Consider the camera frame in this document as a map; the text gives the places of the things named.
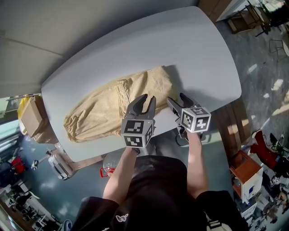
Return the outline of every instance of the logo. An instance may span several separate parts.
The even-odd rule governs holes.
[[[121,217],[116,215],[116,218],[117,218],[118,222],[125,222],[127,217],[128,217],[128,213],[126,215],[124,215],[124,216],[121,216]]]

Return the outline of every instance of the beige pants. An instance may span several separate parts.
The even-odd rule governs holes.
[[[143,111],[156,97],[156,113],[167,107],[167,97],[176,99],[163,67],[121,77],[90,93],[65,117],[68,139],[79,143],[120,135],[127,106],[142,94],[148,94]]]

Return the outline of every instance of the red object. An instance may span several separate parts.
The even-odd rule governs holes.
[[[256,153],[257,156],[260,158],[260,160],[266,164],[270,169],[274,169],[277,161],[278,154],[275,152],[271,152],[265,144],[265,141],[263,139],[263,133],[262,131],[258,131],[256,133],[255,139],[257,141],[257,144],[253,144],[251,146],[251,153]]]
[[[22,172],[25,171],[25,165],[22,162],[22,159],[20,157],[15,158],[12,162],[11,162],[12,167],[15,168],[15,172],[17,174],[20,174]]]
[[[107,177],[107,176],[111,176],[113,174],[113,172],[115,171],[115,168],[110,168],[110,167],[106,167],[106,168],[100,168],[100,176],[101,177]]]

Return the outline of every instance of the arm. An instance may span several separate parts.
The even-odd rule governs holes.
[[[202,155],[202,143],[198,134],[187,133],[189,140],[189,160],[187,173],[188,193],[197,198],[201,193],[208,191],[208,178]]]
[[[117,168],[108,180],[103,192],[103,198],[121,204],[127,195],[135,167],[136,151],[126,148],[119,160]]]

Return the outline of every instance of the gray floor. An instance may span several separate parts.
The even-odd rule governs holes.
[[[216,23],[235,61],[242,87],[242,97],[246,106],[251,131],[263,127],[263,133],[269,137],[272,132],[277,138],[282,134],[284,141],[288,139],[289,112],[272,115],[285,102],[289,90],[289,57],[280,51],[279,63],[277,53],[269,52],[269,40],[281,40],[279,29],[272,28],[269,35],[255,37],[261,28],[232,34],[225,22]],[[283,80],[277,91],[272,91],[276,80]]]
[[[272,113],[282,106],[289,88],[289,59],[277,63],[277,55],[269,53],[269,39],[280,39],[280,32],[274,29],[269,36],[261,35],[255,38],[258,30],[232,35],[225,23],[217,23],[216,27],[224,37],[238,69],[251,130],[263,126],[267,136],[272,132],[276,137],[281,134],[288,137],[288,112],[272,116]],[[271,88],[277,79],[284,82],[278,91],[272,91]],[[203,151],[210,189],[226,189],[232,193],[228,163],[219,133],[212,127],[205,139],[207,140],[204,141]],[[22,147],[24,148],[22,155],[28,164],[42,158],[47,149],[53,149],[53,145],[38,144],[29,138],[24,138]],[[180,151],[184,156],[187,155],[186,148]],[[41,198],[40,203],[49,212],[60,221],[65,219],[73,221],[82,198],[102,196],[108,179],[99,176],[101,166],[101,163],[97,163],[86,167],[71,179],[62,181],[56,177],[45,161],[36,171],[28,171],[26,178],[32,191]]]

